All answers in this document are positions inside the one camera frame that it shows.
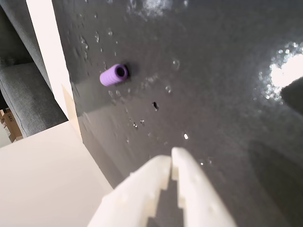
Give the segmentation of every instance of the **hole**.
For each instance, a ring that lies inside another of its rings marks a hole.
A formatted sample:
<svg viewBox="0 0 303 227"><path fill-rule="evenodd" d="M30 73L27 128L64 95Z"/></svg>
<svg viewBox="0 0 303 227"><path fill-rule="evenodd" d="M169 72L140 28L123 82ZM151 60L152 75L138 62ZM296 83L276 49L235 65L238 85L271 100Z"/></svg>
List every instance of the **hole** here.
<svg viewBox="0 0 303 227"><path fill-rule="evenodd" d="M158 110L159 110L159 107L158 107L158 105L157 105L157 103L156 103L156 102L153 102L153 103L152 103L152 105L153 105L153 107L156 109L156 111L158 111Z"/></svg>
<svg viewBox="0 0 303 227"><path fill-rule="evenodd" d="M117 71L117 75L120 77L123 77L125 75L125 71L121 67L118 67L116 71Z"/></svg>

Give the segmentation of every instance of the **purple foam tube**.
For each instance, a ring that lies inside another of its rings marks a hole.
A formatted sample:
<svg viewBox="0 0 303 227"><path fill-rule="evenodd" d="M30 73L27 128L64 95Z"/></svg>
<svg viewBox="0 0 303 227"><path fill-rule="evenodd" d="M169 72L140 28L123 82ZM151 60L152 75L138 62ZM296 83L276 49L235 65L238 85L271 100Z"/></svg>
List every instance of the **purple foam tube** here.
<svg viewBox="0 0 303 227"><path fill-rule="evenodd" d="M124 65L116 64L100 75L100 82L104 86L120 83L127 79L128 73Z"/></svg>

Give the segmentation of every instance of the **black mark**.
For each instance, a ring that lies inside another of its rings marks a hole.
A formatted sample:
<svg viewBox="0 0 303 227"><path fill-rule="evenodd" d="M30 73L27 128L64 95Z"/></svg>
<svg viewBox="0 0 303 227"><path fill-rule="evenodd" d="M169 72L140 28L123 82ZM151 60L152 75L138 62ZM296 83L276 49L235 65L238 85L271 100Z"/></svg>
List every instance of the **black mark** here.
<svg viewBox="0 0 303 227"><path fill-rule="evenodd" d="M159 110L158 104L157 104L156 102L153 102L152 105L153 105L153 107L156 109L156 111Z"/></svg>

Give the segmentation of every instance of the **cardboard box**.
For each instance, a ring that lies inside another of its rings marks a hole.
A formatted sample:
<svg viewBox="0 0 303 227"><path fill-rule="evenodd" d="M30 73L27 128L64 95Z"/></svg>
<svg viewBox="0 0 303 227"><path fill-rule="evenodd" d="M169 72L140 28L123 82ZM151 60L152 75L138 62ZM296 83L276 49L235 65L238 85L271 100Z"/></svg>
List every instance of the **cardboard box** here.
<svg viewBox="0 0 303 227"><path fill-rule="evenodd" d="M14 142L16 138L22 137L16 119L10 109L7 109L6 113L1 117L1 124L11 142Z"/></svg>

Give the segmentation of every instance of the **gray fabric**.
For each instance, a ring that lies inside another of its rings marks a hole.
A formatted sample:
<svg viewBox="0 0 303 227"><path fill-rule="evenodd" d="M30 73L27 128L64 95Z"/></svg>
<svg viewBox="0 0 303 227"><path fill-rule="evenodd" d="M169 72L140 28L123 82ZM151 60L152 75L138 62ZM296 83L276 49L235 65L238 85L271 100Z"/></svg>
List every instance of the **gray fabric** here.
<svg viewBox="0 0 303 227"><path fill-rule="evenodd" d="M34 63L0 70L0 89L24 137L67 121Z"/></svg>
<svg viewBox="0 0 303 227"><path fill-rule="evenodd" d="M32 56L47 85L52 90L26 0L0 0L0 5Z"/></svg>
<svg viewBox="0 0 303 227"><path fill-rule="evenodd" d="M33 62L20 37L0 7L0 61L1 64Z"/></svg>

